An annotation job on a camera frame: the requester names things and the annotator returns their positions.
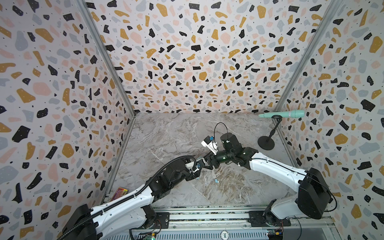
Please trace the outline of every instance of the microphone stand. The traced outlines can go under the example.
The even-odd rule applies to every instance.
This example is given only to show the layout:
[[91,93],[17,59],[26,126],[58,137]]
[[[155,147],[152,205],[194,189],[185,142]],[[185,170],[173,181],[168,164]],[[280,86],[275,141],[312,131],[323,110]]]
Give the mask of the microphone stand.
[[271,137],[275,134],[277,127],[279,126],[279,124],[283,120],[283,117],[281,117],[280,115],[273,115],[271,118],[277,120],[275,127],[271,130],[268,137],[267,136],[261,136],[257,140],[257,143],[259,144],[259,146],[264,150],[272,150],[275,147],[275,142],[273,141],[273,139]]

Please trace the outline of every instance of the terrazzo pattern wallpaper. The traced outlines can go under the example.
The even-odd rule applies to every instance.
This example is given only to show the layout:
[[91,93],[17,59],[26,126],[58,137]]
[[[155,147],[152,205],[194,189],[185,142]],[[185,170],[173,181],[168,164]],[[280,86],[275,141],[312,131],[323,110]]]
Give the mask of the terrazzo pattern wallpaper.
[[301,167],[321,171],[342,239],[384,238],[384,3],[344,2],[291,89],[285,141]]
[[0,37],[0,239],[56,239],[100,204],[126,106],[73,1],[1,1]]
[[88,0],[138,112],[270,111],[326,0]]

